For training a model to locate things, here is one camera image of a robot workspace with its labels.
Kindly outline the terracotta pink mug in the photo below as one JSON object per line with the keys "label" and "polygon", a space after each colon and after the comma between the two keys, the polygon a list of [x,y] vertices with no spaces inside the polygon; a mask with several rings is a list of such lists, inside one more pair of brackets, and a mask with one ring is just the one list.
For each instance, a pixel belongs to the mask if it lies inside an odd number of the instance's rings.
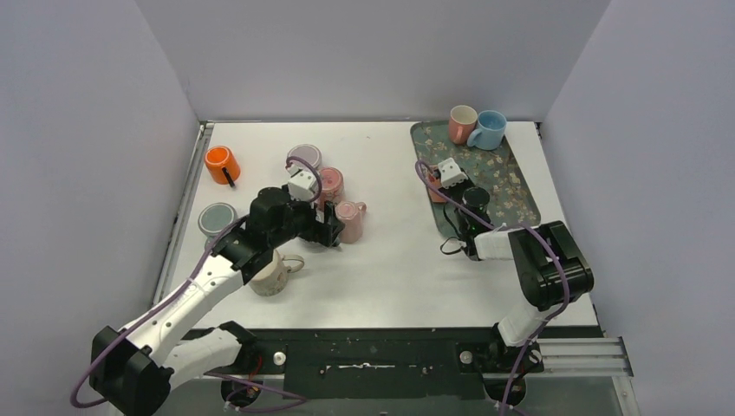
{"label": "terracotta pink mug", "polygon": [[439,189],[441,187],[440,179],[437,177],[437,166],[429,166],[426,169],[426,179],[428,180],[430,187],[428,189],[428,195],[433,204],[444,204],[446,200],[438,195],[433,189]]}

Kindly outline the pink ghost pattern mug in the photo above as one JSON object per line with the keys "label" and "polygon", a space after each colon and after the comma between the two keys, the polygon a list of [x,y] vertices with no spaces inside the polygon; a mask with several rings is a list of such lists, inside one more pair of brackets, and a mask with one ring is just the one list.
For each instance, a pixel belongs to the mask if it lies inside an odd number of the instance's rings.
{"label": "pink ghost pattern mug", "polygon": [[322,180],[322,192],[318,205],[323,207],[326,201],[335,205],[339,204],[344,195],[344,178],[341,171],[334,167],[323,167],[319,173]]}

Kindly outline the light pink faceted mug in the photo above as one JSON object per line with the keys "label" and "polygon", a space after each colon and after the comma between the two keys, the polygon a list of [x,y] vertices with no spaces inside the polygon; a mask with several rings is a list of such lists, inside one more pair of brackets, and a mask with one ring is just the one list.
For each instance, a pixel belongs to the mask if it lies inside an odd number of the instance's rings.
{"label": "light pink faceted mug", "polygon": [[362,237],[366,211],[367,205],[364,202],[342,201],[336,206],[335,214],[344,224],[339,236],[342,244],[353,244]]}

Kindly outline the light blue mug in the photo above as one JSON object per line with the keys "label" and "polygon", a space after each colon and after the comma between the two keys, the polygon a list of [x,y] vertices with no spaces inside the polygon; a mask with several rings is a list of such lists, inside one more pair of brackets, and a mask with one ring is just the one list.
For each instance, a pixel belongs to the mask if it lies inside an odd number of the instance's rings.
{"label": "light blue mug", "polygon": [[497,149],[504,138],[507,119],[498,111],[485,110],[478,114],[476,128],[471,132],[466,145],[484,151]]}

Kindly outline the salmon pink mug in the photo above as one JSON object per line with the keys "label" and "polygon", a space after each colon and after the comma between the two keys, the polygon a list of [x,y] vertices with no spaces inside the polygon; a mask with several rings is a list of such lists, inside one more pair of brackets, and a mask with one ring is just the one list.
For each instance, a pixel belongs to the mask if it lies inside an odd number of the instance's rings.
{"label": "salmon pink mug", "polygon": [[448,123],[449,139],[456,145],[464,145],[475,130],[478,112],[467,105],[457,105],[450,112]]}

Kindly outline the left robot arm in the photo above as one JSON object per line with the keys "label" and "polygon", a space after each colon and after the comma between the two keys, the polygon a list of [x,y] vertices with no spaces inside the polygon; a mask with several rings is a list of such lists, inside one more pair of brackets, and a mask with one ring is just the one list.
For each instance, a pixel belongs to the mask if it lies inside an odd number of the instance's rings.
{"label": "left robot arm", "polygon": [[247,215],[211,241],[191,275],[173,293],[121,329],[103,328],[93,339],[83,379],[125,415],[152,415],[182,380],[179,364],[165,364],[182,338],[227,296],[243,288],[295,238],[336,247],[345,224],[335,203],[319,210],[285,187],[266,187]]}

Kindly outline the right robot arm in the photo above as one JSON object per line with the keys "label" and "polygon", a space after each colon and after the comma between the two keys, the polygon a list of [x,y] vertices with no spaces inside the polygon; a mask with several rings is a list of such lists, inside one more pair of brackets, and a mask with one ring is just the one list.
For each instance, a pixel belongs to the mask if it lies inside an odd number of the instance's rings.
{"label": "right robot arm", "polygon": [[504,346],[520,347],[537,337],[543,323],[594,288],[593,271],[564,222],[502,231],[487,214],[489,192],[469,179],[439,193],[454,209],[450,225],[461,252],[472,261],[515,264],[524,299],[495,326]]}

